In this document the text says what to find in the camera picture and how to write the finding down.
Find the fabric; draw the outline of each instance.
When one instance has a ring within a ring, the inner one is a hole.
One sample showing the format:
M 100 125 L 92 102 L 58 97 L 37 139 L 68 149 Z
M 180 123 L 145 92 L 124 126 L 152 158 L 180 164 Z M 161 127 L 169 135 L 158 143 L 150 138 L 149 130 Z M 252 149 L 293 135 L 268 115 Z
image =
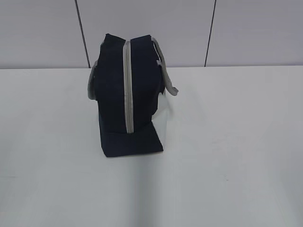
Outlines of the fabric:
M 164 111 L 164 89 L 165 85 L 172 85 L 159 44 L 155 44 L 150 35 L 130 40 L 134 131 L 127 133 L 125 42 L 125 39 L 106 34 L 89 77 L 88 94 L 90 99 L 98 102 L 101 146 L 107 157 L 160 152 L 165 140 L 167 112 Z M 178 92 L 176 88 L 168 91 L 173 95 Z M 158 100 L 162 109 L 155 114 Z

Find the gray zipper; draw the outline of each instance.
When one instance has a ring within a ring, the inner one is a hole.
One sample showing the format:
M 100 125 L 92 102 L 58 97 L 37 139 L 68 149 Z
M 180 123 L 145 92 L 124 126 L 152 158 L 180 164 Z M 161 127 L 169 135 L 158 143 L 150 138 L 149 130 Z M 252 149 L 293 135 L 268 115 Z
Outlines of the gray zipper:
M 124 74 L 124 110 L 126 132 L 134 132 L 134 103 L 131 62 L 131 42 L 126 41 L 123 46 L 123 74 Z

